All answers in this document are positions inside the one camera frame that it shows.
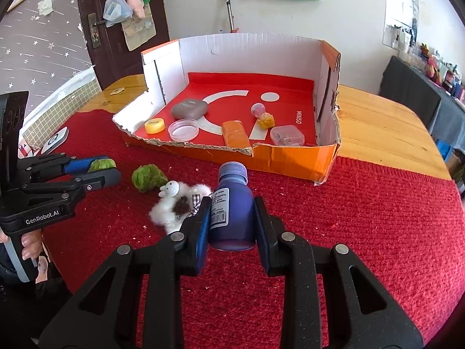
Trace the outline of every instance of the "gray tablecloth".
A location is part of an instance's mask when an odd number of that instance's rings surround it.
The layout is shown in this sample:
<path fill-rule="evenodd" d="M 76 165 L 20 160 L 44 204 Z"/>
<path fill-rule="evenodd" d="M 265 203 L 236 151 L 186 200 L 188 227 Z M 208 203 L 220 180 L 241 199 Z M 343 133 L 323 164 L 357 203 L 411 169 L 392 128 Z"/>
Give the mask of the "gray tablecloth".
<path fill-rule="evenodd" d="M 465 111 L 422 72 L 393 56 L 380 95 L 413 110 L 433 137 L 465 153 Z"/>

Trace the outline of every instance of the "star pattern wallpaper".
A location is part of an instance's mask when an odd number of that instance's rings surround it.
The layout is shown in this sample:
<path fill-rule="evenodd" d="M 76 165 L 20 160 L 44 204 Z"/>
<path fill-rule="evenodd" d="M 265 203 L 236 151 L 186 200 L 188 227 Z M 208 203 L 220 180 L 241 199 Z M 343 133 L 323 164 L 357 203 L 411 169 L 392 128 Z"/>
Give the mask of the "star pattern wallpaper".
<path fill-rule="evenodd" d="M 0 92 L 29 91 L 26 114 L 76 73 L 92 66 L 78 0 L 52 0 L 41 15 L 24 0 L 0 22 Z"/>

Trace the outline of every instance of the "orange packet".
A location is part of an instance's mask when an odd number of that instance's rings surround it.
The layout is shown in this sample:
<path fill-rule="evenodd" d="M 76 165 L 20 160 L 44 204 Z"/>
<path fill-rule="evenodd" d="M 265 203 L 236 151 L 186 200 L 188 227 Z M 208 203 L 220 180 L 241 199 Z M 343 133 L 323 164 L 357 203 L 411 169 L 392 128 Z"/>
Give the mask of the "orange packet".
<path fill-rule="evenodd" d="M 225 144 L 230 148 L 249 148 L 250 142 L 240 120 L 229 120 L 221 125 Z"/>

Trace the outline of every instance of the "wooden table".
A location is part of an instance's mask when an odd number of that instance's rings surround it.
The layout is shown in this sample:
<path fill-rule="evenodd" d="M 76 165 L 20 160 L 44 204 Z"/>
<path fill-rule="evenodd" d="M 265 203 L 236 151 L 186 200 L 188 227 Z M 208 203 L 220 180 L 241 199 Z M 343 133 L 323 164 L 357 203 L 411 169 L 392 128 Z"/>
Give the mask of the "wooden table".
<path fill-rule="evenodd" d="M 125 88 L 111 96 L 117 88 Z M 147 90 L 144 75 L 126 76 L 99 93 L 81 112 L 117 113 Z M 433 139 L 408 108 L 361 90 L 339 86 L 342 145 L 339 156 L 450 180 Z"/>

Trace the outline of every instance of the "door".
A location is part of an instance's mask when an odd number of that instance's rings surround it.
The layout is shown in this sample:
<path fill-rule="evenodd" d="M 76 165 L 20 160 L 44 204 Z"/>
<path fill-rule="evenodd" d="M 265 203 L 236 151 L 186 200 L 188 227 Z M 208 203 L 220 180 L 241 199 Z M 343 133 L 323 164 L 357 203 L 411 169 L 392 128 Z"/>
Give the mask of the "door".
<path fill-rule="evenodd" d="M 140 53 L 143 50 L 168 42 L 167 17 L 164 13 L 163 0 L 151 0 L 153 21 L 157 35 L 149 41 L 129 51 L 126 46 L 121 24 L 105 27 L 104 24 L 97 25 L 101 46 L 94 49 L 90 35 L 87 16 L 96 13 L 97 21 L 103 20 L 103 9 L 106 0 L 78 0 L 81 13 L 82 29 L 87 41 L 87 49 L 92 63 L 95 65 L 95 73 L 102 89 L 111 83 L 128 75 L 143 73 Z"/>

